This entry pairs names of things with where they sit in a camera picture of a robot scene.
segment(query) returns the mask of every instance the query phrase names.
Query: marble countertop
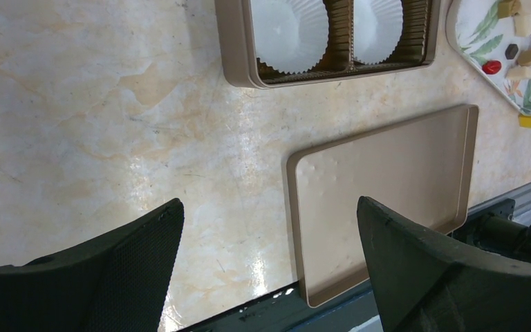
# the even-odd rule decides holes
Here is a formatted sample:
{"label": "marble countertop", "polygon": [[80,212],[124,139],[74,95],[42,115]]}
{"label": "marble countertop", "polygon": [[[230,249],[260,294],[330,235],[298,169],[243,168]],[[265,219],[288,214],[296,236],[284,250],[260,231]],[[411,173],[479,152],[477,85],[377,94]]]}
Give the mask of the marble countertop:
{"label": "marble countertop", "polygon": [[297,279],[281,167],[298,149],[472,103],[470,203],[531,181],[531,129],[444,33],[426,69],[268,91],[230,86],[220,56],[213,0],[0,1],[0,265],[178,197],[174,331]]}

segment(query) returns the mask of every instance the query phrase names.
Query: cream colored cube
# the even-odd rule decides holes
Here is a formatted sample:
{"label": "cream colored cube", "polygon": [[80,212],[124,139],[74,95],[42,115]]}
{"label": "cream colored cube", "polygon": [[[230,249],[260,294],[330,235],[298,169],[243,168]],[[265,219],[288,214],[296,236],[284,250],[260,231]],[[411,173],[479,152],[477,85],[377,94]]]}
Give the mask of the cream colored cube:
{"label": "cream colored cube", "polygon": [[518,37],[531,35],[531,14],[514,16],[514,29]]}
{"label": "cream colored cube", "polygon": [[512,81],[531,80],[531,67],[514,67],[507,71],[505,78]]}
{"label": "cream colored cube", "polygon": [[528,15],[531,14],[531,0],[517,0],[520,1],[520,6],[518,8],[518,14]]}

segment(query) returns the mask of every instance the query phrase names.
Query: tan baking tray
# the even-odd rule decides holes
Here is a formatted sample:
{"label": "tan baking tray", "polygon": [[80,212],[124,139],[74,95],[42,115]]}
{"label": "tan baking tray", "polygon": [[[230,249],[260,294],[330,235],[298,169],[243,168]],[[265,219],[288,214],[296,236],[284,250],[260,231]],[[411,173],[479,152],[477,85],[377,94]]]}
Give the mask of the tan baking tray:
{"label": "tan baking tray", "polygon": [[357,227],[359,197],[443,234],[464,224],[477,117],[477,106],[454,107],[288,159],[297,272],[310,307],[369,278]]}
{"label": "tan baking tray", "polygon": [[306,73],[282,74],[256,58],[251,0],[215,0],[223,72],[235,86],[271,89],[393,73],[429,66],[436,54],[441,0],[402,0],[402,38],[387,61],[353,61],[353,0],[323,0],[329,41],[318,65]]}

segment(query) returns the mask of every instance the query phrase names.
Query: baking tray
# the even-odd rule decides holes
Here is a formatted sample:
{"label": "baking tray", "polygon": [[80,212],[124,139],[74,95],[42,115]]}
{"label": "baking tray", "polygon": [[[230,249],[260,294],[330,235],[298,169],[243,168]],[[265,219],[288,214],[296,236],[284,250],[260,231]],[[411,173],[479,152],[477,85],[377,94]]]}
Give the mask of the baking tray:
{"label": "baking tray", "polygon": [[478,107],[463,105],[293,154],[288,202],[301,294],[318,307],[369,278],[357,200],[443,234],[467,218]]}
{"label": "baking tray", "polygon": [[318,65],[300,74],[280,73],[256,57],[250,2],[215,0],[223,72],[234,86],[271,89],[330,82],[423,68],[434,61],[441,0],[402,0],[402,38],[394,54],[377,65],[353,61],[353,0],[323,0],[328,48]]}
{"label": "baking tray", "polygon": [[[520,51],[531,48],[531,37],[514,35],[512,18],[498,19],[498,0],[453,0],[447,14],[447,40],[463,59],[480,73],[518,112],[531,116],[531,80],[510,81],[507,70],[516,60],[505,58],[505,49],[516,44]],[[481,66],[498,60],[502,70],[486,75]]]}

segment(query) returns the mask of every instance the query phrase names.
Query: white plate with leaf pattern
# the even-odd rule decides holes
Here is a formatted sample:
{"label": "white plate with leaf pattern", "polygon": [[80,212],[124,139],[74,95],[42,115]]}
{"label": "white plate with leaf pattern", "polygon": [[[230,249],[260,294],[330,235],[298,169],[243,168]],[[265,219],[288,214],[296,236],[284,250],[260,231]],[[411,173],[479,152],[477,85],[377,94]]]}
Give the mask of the white plate with leaf pattern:
{"label": "white plate with leaf pattern", "polygon": [[[520,51],[531,48],[530,37],[514,35],[512,18],[498,19],[498,0],[453,0],[447,15],[447,39],[496,90],[516,109],[531,116],[531,80],[511,81],[505,78],[516,60],[507,60],[505,50],[510,44]],[[496,75],[487,75],[481,66],[490,60],[502,63]]]}

